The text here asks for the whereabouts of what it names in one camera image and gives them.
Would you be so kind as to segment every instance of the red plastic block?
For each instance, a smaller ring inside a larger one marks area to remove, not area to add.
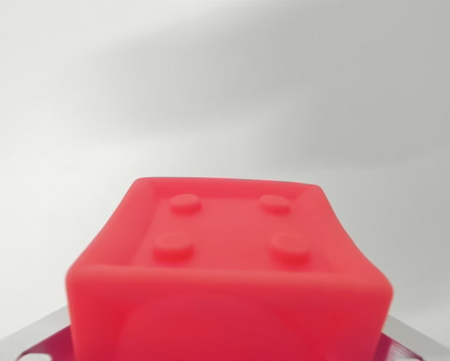
[[[392,297],[320,187],[142,178],[67,277],[78,361],[370,361]]]

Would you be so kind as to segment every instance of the silver plate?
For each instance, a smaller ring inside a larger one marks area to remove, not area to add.
[[[76,361],[68,308],[0,341],[0,361]],[[384,326],[373,361],[450,361],[450,350],[392,316]]]

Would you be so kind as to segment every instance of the blurred front face of block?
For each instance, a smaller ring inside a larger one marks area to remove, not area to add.
[[[317,186],[143,178],[68,278],[78,361],[367,361],[391,286]]]

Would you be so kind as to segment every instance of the white backdrop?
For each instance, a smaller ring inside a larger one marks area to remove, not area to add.
[[[160,175],[320,184],[450,346],[450,1],[0,1],[0,338]]]

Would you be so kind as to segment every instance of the round stud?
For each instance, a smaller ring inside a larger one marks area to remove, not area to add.
[[[290,212],[290,201],[276,194],[266,194],[260,197],[260,206],[267,212],[286,214]]]
[[[189,214],[201,207],[202,201],[196,194],[180,194],[170,199],[170,208],[175,213]]]
[[[163,233],[154,240],[155,257],[164,261],[178,261],[191,257],[193,245],[181,233]]]
[[[270,242],[275,258],[283,263],[304,263],[309,257],[309,245],[300,235],[293,233],[278,233]]]

